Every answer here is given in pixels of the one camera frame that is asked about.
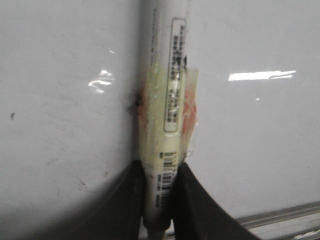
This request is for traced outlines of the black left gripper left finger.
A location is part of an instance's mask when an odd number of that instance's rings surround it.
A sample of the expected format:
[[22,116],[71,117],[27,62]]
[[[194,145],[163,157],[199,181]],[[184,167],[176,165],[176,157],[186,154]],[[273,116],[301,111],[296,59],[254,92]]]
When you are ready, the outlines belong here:
[[145,175],[134,160],[115,187],[77,218],[50,233],[50,240],[137,240],[143,212]]

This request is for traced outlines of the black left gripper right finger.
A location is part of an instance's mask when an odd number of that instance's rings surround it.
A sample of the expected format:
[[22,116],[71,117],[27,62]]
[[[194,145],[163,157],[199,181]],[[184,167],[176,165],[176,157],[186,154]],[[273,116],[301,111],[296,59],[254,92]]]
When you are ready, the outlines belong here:
[[206,192],[187,163],[178,168],[172,209],[177,240],[254,240]]

